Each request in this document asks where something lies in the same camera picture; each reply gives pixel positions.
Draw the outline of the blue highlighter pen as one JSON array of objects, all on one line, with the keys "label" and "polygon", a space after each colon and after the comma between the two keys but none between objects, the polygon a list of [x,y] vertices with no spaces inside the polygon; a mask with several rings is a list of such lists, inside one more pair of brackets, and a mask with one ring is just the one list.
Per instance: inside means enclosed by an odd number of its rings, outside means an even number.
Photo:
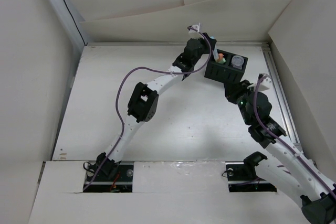
[{"label": "blue highlighter pen", "polygon": [[218,60],[219,60],[219,54],[218,54],[217,46],[216,46],[217,40],[213,36],[211,36],[211,40],[214,41],[214,45],[212,46],[212,49],[213,49],[212,50],[212,55],[214,57],[215,62],[218,62]]}]

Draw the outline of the green highlighter pen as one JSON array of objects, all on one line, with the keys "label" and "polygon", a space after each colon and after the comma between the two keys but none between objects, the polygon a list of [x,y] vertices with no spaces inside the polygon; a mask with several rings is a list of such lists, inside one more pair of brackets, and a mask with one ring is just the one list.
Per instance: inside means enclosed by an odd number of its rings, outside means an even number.
[{"label": "green highlighter pen", "polygon": [[219,63],[219,64],[225,64],[225,63],[226,63],[226,59],[223,58],[223,59],[219,60],[218,63]]}]

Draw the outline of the clear jar of paper clips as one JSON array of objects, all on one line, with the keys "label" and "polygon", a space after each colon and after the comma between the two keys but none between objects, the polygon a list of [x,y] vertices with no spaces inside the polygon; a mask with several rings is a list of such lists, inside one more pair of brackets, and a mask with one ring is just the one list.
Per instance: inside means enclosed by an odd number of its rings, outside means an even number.
[{"label": "clear jar of paper clips", "polygon": [[245,59],[240,55],[234,55],[231,60],[231,65],[234,68],[242,69]]}]

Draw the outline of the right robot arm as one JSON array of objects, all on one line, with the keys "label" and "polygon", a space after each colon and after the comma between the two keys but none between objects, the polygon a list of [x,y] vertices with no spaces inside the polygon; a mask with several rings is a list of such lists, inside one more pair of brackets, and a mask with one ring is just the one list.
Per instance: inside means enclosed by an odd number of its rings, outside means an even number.
[{"label": "right robot arm", "polygon": [[260,88],[270,78],[260,76],[255,84],[244,80],[224,84],[228,102],[238,106],[251,138],[264,153],[254,152],[243,160],[237,173],[248,180],[263,179],[287,195],[310,223],[335,221],[335,182],[322,174],[294,143],[285,140],[285,130],[271,116],[272,105]]}]

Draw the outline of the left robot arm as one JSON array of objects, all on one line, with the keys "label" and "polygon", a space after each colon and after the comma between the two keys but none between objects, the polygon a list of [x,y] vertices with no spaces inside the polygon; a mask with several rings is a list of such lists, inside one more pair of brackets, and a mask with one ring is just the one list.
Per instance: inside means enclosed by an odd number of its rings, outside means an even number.
[{"label": "left robot arm", "polygon": [[137,70],[147,70],[161,74],[153,81],[136,84],[127,105],[128,109],[125,119],[122,119],[118,107],[121,89],[125,80],[120,84],[115,107],[122,124],[122,130],[116,141],[97,157],[95,163],[96,174],[102,176],[105,180],[114,179],[125,150],[134,135],[145,122],[153,119],[160,95],[173,85],[186,79],[190,74],[198,72],[204,67],[202,65],[198,69],[195,69],[195,65],[202,55],[208,54],[209,57],[212,56],[215,52],[217,40],[210,37],[207,33],[199,33],[199,35],[200,38],[191,38],[187,41],[183,52],[175,59],[167,71],[137,67],[126,75],[126,77],[129,77]]}]

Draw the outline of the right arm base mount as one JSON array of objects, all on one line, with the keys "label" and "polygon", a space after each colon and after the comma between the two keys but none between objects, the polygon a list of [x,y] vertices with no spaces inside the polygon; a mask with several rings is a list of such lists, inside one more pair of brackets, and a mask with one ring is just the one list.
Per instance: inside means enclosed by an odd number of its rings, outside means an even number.
[{"label": "right arm base mount", "polygon": [[254,152],[243,161],[225,162],[225,170],[222,177],[228,181],[230,193],[254,193],[254,192],[277,192],[277,188],[271,183],[257,176],[255,167],[263,160],[267,160],[266,155]]}]

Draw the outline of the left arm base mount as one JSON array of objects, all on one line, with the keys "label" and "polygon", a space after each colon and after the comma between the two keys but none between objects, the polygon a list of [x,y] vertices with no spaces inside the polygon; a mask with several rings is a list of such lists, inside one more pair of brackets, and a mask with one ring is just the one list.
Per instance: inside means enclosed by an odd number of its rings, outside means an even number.
[{"label": "left arm base mount", "polygon": [[109,177],[102,170],[94,178],[97,166],[84,162],[86,171],[83,185],[84,193],[131,193],[133,189],[134,162],[122,162],[112,176]]}]

